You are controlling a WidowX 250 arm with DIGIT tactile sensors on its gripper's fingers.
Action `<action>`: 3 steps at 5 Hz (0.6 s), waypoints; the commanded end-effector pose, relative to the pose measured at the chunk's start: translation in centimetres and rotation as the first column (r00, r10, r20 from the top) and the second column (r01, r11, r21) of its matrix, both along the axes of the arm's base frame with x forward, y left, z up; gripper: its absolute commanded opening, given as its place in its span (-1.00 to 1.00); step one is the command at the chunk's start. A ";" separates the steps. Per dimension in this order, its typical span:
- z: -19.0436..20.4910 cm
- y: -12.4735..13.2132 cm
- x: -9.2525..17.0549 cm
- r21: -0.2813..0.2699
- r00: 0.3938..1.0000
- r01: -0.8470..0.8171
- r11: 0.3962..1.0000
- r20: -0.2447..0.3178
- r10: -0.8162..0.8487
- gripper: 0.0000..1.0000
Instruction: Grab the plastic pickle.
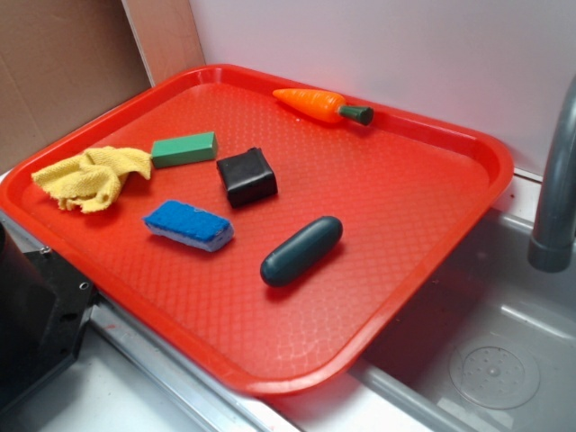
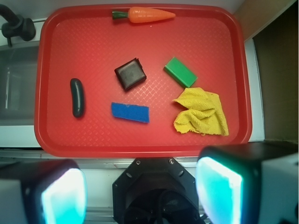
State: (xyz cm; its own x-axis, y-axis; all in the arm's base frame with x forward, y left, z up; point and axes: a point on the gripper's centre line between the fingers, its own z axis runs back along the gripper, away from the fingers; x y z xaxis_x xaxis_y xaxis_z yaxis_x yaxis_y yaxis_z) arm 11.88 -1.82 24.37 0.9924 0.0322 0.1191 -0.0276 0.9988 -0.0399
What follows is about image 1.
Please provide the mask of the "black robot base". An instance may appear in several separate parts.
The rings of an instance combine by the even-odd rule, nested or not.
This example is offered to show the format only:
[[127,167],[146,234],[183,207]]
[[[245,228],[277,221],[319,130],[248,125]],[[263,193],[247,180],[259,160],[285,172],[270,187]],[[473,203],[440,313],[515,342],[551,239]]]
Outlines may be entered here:
[[1,411],[76,360],[95,286],[63,256],[21,251],[1,228]]

